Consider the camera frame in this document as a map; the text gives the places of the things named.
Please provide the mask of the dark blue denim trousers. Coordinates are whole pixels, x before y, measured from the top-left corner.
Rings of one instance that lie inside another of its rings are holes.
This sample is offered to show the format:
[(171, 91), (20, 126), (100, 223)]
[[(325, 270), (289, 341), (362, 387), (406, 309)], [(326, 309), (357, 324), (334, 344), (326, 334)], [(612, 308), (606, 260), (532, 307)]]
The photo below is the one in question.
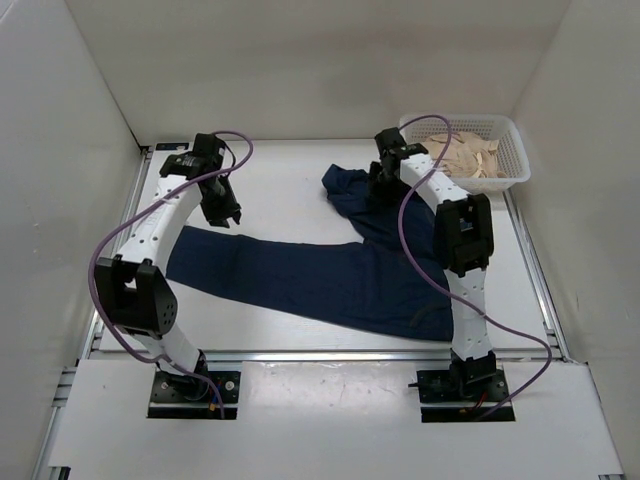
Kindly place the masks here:
[(330, 166), (327, 199), (360, 242), (313, 245), (183, 228), (166, 277), (206, 294), (338, 326), (414, 340), (448, 342), (451, 300), (420, 277), (445, 286), (432, 251), (434, 214), (414, 195), (398, 234), (398, 205), (368, 199), (367, 173)]

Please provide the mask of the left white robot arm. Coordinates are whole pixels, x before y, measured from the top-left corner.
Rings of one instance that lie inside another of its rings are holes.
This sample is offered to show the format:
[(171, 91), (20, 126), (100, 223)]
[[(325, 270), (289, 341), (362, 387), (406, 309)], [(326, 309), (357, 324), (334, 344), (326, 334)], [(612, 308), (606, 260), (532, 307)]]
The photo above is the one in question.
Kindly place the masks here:
[(204, 353), (176, 324), (178, 301), (165, 273), (186, 221), (201, 209), (209, 225), (227, 228), (241, 219), (229, 175), (242, 166), (230, 156), (223, 132), (199, 133), (185, 152), (160, 169), (153, 202), (131, 218), (129, 239), (111, 258), (96, 247), (89, 269), (90, 295), (112, 336), (136, 360), (165, 374), (189, 401), (217, 400)]

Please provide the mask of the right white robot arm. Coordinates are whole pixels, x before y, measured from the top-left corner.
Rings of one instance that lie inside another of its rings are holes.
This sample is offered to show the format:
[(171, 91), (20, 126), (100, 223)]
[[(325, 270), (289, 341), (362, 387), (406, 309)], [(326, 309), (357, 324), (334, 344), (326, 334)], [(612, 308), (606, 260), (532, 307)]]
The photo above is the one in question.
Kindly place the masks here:
[(409, 260), (414, 257), (403, 226), (409, 200), (418, 195), (434, 213), (432, 251), (448, 289), (428, 282), (451, 299), (453, 320), (451, 363), (438, 389), (470, 400), (487, 391), (497, 374), (483, 317), (486, 270), (494, 252), (490, 201), (458, 186), (422, 144), (407, 143), (397, 128), (381, 131), (374, 141), (379, 159), (370, 166), (369, 191), (375, 199), (400, 203), (398, 234)]

